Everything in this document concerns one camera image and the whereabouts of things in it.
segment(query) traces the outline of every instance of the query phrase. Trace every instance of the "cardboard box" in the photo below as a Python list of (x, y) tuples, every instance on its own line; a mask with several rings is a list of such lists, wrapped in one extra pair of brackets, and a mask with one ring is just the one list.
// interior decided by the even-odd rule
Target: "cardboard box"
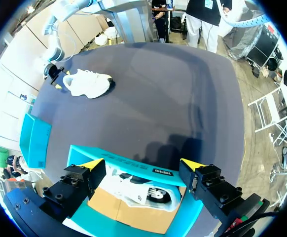
[(106, 21), (106, 18), (104, 17), (104, 15), (97, 15), (96, 19), (98, 20), (103, 31), (108, 28), (108, 22)]
[[(179, 191), (184, 196), (186, 188)], [(97, 212), (144, 231), (165, 234), (172, 223), (178, 208), (173, 212), (161, 211), (151, 208), (128, 207), (127, 204), (101, 188), (97, 188), (88, 205)]]

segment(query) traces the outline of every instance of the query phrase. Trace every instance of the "gray table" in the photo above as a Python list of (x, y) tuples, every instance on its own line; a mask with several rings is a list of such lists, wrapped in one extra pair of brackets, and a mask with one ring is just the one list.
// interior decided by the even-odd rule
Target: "gray table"
[[(180, 158), (214, 163), (236, 184), (244, 115), (228, 59), (187, 46), (135, 43), (87, 51), (60, 65), (71, 74), (80, 68), (111, 75), (116, 86), (92, 100), (47, 81), (42, 86), (32, 114), (52, 125), (45, 172), (53, 182), (74, 144), (174, 170)], [(216, 224), (203, 208), (189, 235), (208, 235)]]

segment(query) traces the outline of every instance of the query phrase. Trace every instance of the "folding chair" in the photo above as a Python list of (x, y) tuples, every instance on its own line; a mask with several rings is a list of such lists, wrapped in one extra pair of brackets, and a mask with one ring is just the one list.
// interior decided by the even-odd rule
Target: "folding chair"
[[(286, 103), (286, 107), (287, 107), (287, 87), (284, 84), (281, 84), (278, 88), (276, 88), (275, 90), (271, 91), (270, 93), (262, 96), (261, 98), (251, 102), (248, 104), (248, 106), (251, 106), (252, 104), (255, 104), (257, 107), (257, 111), (260, 117), (260, 121), (261, 121), (261, 125), (262, 128), (259, 128), (257, 130), (255, 130), (255, 132), (259, 132), (262, 131), (264, 129), (267, 129), (273, 125), (275, 125), (281, 132), (280, 135), (274, 140), (273, 144), (275, 144), (277, 142), (277, 140), (280, 140), (281, 144), (286, 138), (287, 138), (287, 115), (284, 116), (283, 118), (280, 118), (280, 115), (277, 111), (277, 106), (274, 100), (274, 96), (273, 94), (275, 92), (281, 91)], [(271, 115), (271, 122), (270, 123), (266, 123), (265, 121), (265, 117), (264, 117), (264, 112), (262, 109), (262, 103), (266, 100), (267, 102), (267, 106)], [(284, 127), (282, 127), (281, 125), (279, 125), (280, 122), (285, 121), (285, 125)]]

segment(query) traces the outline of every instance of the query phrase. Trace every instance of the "teal box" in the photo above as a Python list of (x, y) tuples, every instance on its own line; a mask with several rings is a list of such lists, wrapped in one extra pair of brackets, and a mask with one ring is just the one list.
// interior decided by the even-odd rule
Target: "teal box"
[(29, 168), (45, 168), (50, 130), (51, 125), (48, 123), (25, 114), (20, 148)]
[[(80, 165), (100, 158), (104, 158), (106, 165), (129, 174), (168, 185), (186, 187), (179, 177), (178, 171), (144, 164), (95, 147), (71, 145), (67, 166), (71, 164)], [(154, 169), (162, 169), (172, 173), (172, 175), (163, 175), (154, 172)], [(195, 201), (189, 192), (185, 193), (178, 212), (165, 234), (139, 230), (112, 220), (89, 207), (87, 201), (81, 204), (71, 220), (90, 233), (91, 236), (97, 237), (184, 237), (192, 228), (202, 207), (203, 203), (200, 200)]]

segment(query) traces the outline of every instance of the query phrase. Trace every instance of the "floor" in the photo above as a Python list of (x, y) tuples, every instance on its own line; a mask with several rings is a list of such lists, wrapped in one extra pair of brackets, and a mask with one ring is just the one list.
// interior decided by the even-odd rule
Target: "floor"
[[(181, 35), (170, 33), (170, 42), (175, 44), (186, 45), (186, 41), (181, 39)], [(108, 41), (106, 45), (116, 44), (116, 39)], [(91, 50), (98, 46), (93, 42), (85, 47), (85, 50)], [(205, 49), (203, 38), (201, 38), (200, 49)], [(222, 42), (222, 38), (218, 39), (217, 54), (228, 58), (236, 72), (239, 82), (239, 87), (242, 96), (244, 118), (245, 118), (245, 152), (240, 171), (240, 177), (237, 186), (243, 189), (243, 198), (249, 197), (252, 193), (256, 193), (262, 198), (268, 199), (271, 204), (277, 200), (277, 190), (284, 190), (286, 176), (277, 176), (275, 181), (270, 184), (270, 172), (273, 164), (278, 162), (279, 158), (275, 150), (280, 155), (282, 147), (273, 147), (270, 142), (269, 133), (277, 134), (274, 128), (255, 133), (255, 129), (260, 126), (259, 118), (254, 107), (250, 108), (248, 103), (260, 98), (276, 88), (271, 78), (265, 78), (261, 74), (256, 78), (247, 61), (234, 61), (227, 55), (227, 50)], [(46, 176), (36, 184), (36, 189), (41, 194), (41, 188), (50, 186), (52, 183)], [(256, 230), (265, 225), (267, 220), (256, 223)]]

